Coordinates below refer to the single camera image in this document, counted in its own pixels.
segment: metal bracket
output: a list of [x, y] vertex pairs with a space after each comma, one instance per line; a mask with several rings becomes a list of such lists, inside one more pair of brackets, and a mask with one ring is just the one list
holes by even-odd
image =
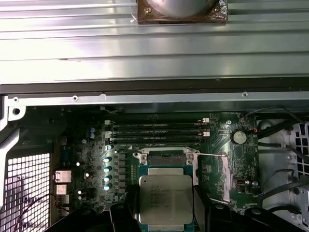
[[5, 164], [6, 155], [19, 140], [19, 129], [15, 130], [8, 138], [0, 145], [0, 210], [3, 206], [4, 197], [4, 179], [5, 179]]
[[9, 106], [10, 100], [8, 96], [2, 97], [2, 116], [0, 119], [0, 131], [7, 125], [8, 121], [16, 121], [22, 119], [26, 114], [26, 106]]
[[183, 151], [186, 155], [186, 165], [193, 165], [194, 154], [199, 153], [198, 150], [188, 147], [146, 147], [133, 153], [133, 157], [140, 160], [140, 164], [148, 165], [148, 155], [151, 151]]
[[19, 107], [13, 107], [9, 106], [9, 121], [17, 121], [22, 119], [26, 114], [26, 107], [25, 106], [19, 106]]
[[206, 154], [206, 153], [199, 153], [195, 152], [193, 154], [193, 185], [197, 186], [198, 185], [198, 177], [196, 175], [196, 171], [198, 169], [198, 156], [215, 156], [215, 157], [221, 157], [222, 159], [222, 173], [224, 174], [225, 177], [225, 182], [224, 182], [224, 196], [223, 200], [225, 202], [230, 202], [230, 190], [233, 187], [233, 174], [231, 173], [231, 170], [228, 167], [228, 156], [226, 155], [218, 155], [218, 154]]
[[7, 125], [8, 125], [8, 111], [9, 107], [7, 105], [8, 96], [3, 96], [1, 98], [2, 100], [2, 118], [0, 119], [0, 131], [2, 131]]
[[309, 188], [302, 187], [300, 190], [300, 210], [302, 214], [302, 222], [306, 225], [309, 224]]

